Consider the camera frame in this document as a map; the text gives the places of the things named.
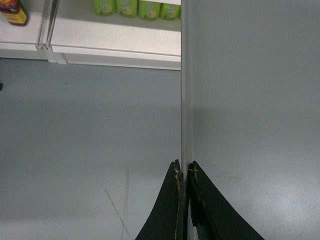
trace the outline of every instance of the black object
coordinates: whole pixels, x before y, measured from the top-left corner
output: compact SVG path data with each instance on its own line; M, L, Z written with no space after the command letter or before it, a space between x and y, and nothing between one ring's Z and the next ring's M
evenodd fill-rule
M135 240L188 239L188 208L184 202L189 199L192 224L199 240L264 240L195 161L188 168L185 196L178 160L171 163L150 216Z
M179 161L172 162L154 207L135 240L183 239L183 179Z
M264 240L230 205L196 161L188 168L192 224L199 240Z

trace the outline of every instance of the black plastic part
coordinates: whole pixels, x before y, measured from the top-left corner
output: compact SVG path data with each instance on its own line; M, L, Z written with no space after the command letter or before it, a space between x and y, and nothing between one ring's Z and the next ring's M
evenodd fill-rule
M182 240L183 179L179 161L172 162L153 209L135 240Z
M199 240L264 240L230 205L197 162L189 165L188 196Z

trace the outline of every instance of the green bottle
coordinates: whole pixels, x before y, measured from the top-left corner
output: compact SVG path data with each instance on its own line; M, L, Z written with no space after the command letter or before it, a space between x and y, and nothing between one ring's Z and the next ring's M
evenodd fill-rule
M139 16L148 21L154 21L159 18L161 3L153 1L139 1Z
M126 17L135 18L137 16L138 0L115 0L116 11Z
M160 18L164 20L175 20L179 17L180 5L164 3L161 6Z
M93 9L99 16L109 16L115 13L115 0L92 0Z

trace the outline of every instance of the product on shelf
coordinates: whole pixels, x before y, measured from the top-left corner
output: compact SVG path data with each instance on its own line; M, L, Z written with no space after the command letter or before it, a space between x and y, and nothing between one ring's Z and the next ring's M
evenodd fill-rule
M93 8L99 16L109 16L115 13L115 0L92 0Z
M159 18L161 3L153 1L139 1L139 16L148 21L154 21Z
M115 0L116 11L126 17L134 18L137 16L138 0Z
M160 10L160 18L164 20L175 20L180 14L180 5L163 3Z
M29 14L20 0L0 0L0 11L12 25L25 26Z

